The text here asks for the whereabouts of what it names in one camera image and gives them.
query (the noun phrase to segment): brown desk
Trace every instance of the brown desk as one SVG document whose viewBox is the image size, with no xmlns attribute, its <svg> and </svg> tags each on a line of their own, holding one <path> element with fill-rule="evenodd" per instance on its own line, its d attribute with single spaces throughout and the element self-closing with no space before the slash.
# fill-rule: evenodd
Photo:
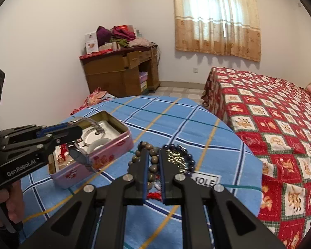
<svg viewBox="0 0 311 249">
<path fill-rule="evenodd" d="M 90 93 L 97 87 L 117 97 L 141 95 L 139 72 L 148 72 L 148 89 L 160 85 L 155 48 L 135 47 L 80 57 Z"/>
</svg>

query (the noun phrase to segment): beige curtain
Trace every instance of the beige curtain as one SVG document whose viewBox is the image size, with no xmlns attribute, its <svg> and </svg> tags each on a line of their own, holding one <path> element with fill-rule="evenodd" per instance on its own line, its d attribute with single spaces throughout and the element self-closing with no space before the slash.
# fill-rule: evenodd
<svg viewBox="0 0 311 249">
<path fill-rule="evenodd" d="M 181 51 L 260 62 L 256 0 L 175 0 L 175 44 Z"/>
</svg>

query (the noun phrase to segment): open box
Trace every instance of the open box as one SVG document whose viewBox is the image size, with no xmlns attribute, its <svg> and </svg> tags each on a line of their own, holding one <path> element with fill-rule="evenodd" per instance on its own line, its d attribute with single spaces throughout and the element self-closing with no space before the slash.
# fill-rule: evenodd
<svg viewBox="0 0 311 249">
<path fill-rule="evenodd" d="M 131 150 L 134 143 L 129 128 L 106 111 L 98 112 L 89 118 L 96 121 L 104 129 L 105 133 L 103 135 L 97 134 L 96 130 L 92 129 L 94 128 L 92 124 L 87 120 L 83 120 L 83 117 L 75 118 L 71 123 L 82 128 L 83 134 L 81 139 L 77 140 L 77 143 L 79 148 L 88 154 L 92 169 L 98 171 Z M 92 143 L 99 139 L 107 142 L 92 147 L 94 150 L 89 152 L 88 149 L 90 149 Z M 63 152 L 64 145 L 57 146 L 54 153 L 48 157 L 48 168 L 53 180 L 60 187 L 66 189 L 85 179 L 94 171 L 90 171 L 91 168 L 76 162 L 69 155 L 68 149 L 63 150 Z"/>
</svg>

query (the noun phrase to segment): metal screw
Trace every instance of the metal screw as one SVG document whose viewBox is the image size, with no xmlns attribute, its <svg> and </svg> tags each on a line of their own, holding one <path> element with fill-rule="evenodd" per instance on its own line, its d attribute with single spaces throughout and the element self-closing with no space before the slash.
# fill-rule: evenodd
<svg viewBox="0 0 311 249">
<path fill-rule="evenodd" d="M 95 187 L 92 184 L 87 184 L 83 187 L 83 191 L 86 193 L 91 193 Z"/>
<path fill-rule="evenodd" d="M 222 184 L 216 184 L 213 186 L 214 191 L 221 193 L 225 188 Z"/>
<path fill-rule="evenodd" d="M 126 174 L 126 175 L 123 175 L 122 177 L 126 182 L 130 182 L 133 180 L 133 176 L 131 174 Z"/>
<path fill-rule="evenodd" d="M 175 175 L 175 180 L 177 180 L 179 182 L 184 181 L 185 180 L 185 175 L 182 174 L 182 173 L 176 174 Z"/>
</svg>

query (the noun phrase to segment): bedspread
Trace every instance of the bedspread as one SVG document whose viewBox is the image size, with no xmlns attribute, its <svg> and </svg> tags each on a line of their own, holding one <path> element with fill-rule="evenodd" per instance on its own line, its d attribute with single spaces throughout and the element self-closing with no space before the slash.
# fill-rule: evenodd
<svg viewBox="0 0 311 249">
<path fill-rule="evenodd" d="M 154 146 L 168 143 L 186 147 L 196 161 L 196 170 L 221 176 L 224 184 L 255 215 L 261 199 L 262 162 L 220 119 L 196 102 L 168 96 L 136 96 L 114 99 L 83 109 L 74 116 L 91 116 L 106 110 L 125 123 L 135 147 L 69 189 L 61 189 L 41 168 L 22 179 L 26 215 L 21 241 L 29 237 L 84 184 L 107 185 L 127 172 L 139 141 Z M 124 246 L 132 248 L 182 248 L 181 212 L 147 200 L 144 206 L 129 206 Z"/>
<path fill-rule="evenodd" d="M 212 68 L 202 99 L 263 162 L 258 218 L 294 249 L 311 227 L 311 95 L 283 79 Z"/>
</svg>

